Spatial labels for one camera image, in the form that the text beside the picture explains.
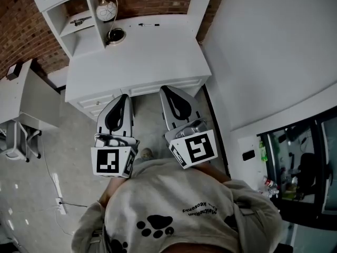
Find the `white chair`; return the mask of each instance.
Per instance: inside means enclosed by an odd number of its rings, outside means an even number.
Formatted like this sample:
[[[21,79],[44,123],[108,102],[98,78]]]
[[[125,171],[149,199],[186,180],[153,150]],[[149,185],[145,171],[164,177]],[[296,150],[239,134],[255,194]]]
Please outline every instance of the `white chair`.
[[[37,145],[31,145],[31,140],[36,135],[41,135],[41,130],[33,130],[28,135],[30,128],[25,128],[20,122],[11,120],[7,123],[6,133],[6,150],[0,151],[0,154],[5,154],[10,160],[25,160],[29,162],[27,151],[30,150],[34,156],[41,158],[37,150]]]

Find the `paw print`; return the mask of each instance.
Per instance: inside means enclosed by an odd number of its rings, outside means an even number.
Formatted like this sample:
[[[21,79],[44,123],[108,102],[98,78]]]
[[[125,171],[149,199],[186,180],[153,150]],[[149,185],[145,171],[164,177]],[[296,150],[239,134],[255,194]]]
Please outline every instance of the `paw print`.
[[[163,217],[163,216],[159,216],[159,215],[153,215],[153,216],[148,216],[147,217],[148,222],[151,224],[152,228],[154,228],[155,231],[153,233],[153,237],[158,239],[161,238],[164,234],[164,232],[161,229],[165,229],[165,234],[166,235],[172,235],[174,233],[174,229],[172,227],[169,227],[169,225],[173,222],[173,218],[172,217]],[[144,229],[146,226],[146,224],[142,221],[139,221],[137,223],[137,228],[139,228],[139,230],[142,230],[142,235],[144,237],[149,236],[152,231],[151,229]]]
[[[111,249],[116,252],[116,253],[127,253],[126,249],[127,248],[127,242],[124,242],[121,244],[118,240],[114,239],[111,241],[110,246]]]

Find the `wall outlet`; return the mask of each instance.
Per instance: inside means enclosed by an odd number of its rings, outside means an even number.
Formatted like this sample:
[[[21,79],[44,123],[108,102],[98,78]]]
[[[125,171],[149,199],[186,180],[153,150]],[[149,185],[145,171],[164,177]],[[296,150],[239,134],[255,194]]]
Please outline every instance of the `wall outlet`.
[[[66,215],[67,214],[67,212],[65,211],[65,207],[64,207],[64,204],[62,204],[62,199],[60,199],[60,198],[56,198],[56,203],[57,203],[57,208],[58,208],[58,210],[60,211],[60,213],[62,214],[62,215]]]

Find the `white desk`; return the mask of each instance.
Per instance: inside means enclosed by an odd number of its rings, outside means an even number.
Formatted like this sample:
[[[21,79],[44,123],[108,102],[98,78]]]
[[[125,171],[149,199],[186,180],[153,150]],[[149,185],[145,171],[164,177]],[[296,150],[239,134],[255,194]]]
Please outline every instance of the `white desk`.
[[[0,80],[0,126],[16,120],[29,127],[48,130],[58,127],[60,95],[23,64],[18,78]]]

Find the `grey floor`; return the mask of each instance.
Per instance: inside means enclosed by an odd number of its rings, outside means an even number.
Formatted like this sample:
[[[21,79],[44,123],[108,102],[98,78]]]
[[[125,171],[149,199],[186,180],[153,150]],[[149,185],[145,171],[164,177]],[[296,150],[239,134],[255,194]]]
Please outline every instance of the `grey floor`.
[[[210,129],[214,124],[202,91],[196,96]],[[149,147],[156,158],[172,157],[162,135],[166,127],[160,98],[149,94],[134,98],[134,136],[141,141],[139,150]],[[89,206],[108,183],[108,178],[92,174],[90,147],[94,144],[96,124],[68,103],[64,93],[60,106],[60,128],[43,132],[39,141],[41,159],[29,163],[0,157],[0,218],[22,252],[71,252],[72,234],[85,208],[66,205],[67,215],[56,211],[56,189],[48,175],[57,173],[63,201]],[[219,157],[212,164],[224,171]],[[8,227],[8,220],[14,227]]]

